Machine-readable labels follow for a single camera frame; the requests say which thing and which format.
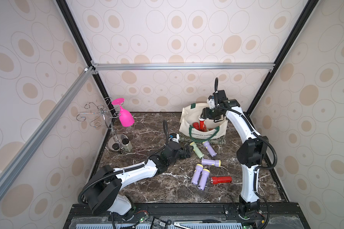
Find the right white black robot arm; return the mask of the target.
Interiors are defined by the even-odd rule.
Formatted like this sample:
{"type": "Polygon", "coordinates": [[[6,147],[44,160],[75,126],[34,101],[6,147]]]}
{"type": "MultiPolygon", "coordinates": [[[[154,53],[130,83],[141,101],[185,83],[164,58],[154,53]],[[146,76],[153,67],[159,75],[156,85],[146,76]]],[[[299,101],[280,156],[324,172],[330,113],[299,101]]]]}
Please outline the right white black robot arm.
{"type": "Polygon", "coordinates": [[[238,213],[243,219],[250,218],[260,209],[258,193],[259,172],[276,166],[277,155],[267,137],[262,136],[243,113],[235,99],[228,99],[224,90],[215,90],[208,98],[208,108],[201,117],[218,121],[226,117],[238,132],[242,145],[237,151],[237,159],[242,168],[242,190],[239,197],[238,213]]]}

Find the cream green tote bag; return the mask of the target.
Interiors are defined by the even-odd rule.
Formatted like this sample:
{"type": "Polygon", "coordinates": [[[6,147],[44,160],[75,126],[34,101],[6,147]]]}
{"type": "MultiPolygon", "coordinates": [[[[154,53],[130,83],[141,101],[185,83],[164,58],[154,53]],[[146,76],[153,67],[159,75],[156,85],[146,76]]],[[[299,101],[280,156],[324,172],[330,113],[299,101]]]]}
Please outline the cream green tote bag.
{"type": "Polygon", "coordinates": [[[201,118],[207,103],[193,103],[182,109],[179,133],[198,142],[211,141],[223,138],[226,135],[228,121],[222,116],[217,121],[201,118]]]}

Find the pale green flashlight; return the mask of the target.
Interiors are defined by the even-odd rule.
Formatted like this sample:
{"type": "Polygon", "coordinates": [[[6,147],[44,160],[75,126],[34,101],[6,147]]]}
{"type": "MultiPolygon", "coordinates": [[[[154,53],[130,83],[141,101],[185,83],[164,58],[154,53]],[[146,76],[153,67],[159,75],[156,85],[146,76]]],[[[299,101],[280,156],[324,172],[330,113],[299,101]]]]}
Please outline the pale green flashlight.
{"type": "Polygon", "coordinates": [[[190,144],[190,146],[193,147],[193,151],[195,152],[195,154],[197,155],[197,157],[199,159],[203,159],[204,158],[204,154],[201,152],[201,150],[198,148],[197,144],[195,142],[192,142],[190,144]]]}

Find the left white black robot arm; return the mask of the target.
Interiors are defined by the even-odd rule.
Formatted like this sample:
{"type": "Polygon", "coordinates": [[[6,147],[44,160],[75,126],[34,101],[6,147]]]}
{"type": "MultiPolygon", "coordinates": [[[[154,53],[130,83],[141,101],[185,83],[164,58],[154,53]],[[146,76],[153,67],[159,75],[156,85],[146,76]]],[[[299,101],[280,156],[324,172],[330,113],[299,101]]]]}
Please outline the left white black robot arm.
{"type": "Polygon", "coordinates": [[[77,201],[81,205],[88,206],[93,215],[108,211],[128,217],[134,213],[135,206],[128,197],[119,192],[137,181],[166,172],[178,160],[190,158],[192,153],[192,146],[183,147],[175,141],[170,141],[162,150],[141,163],[114,169],[106,165],[83,187],[77,201]]]}

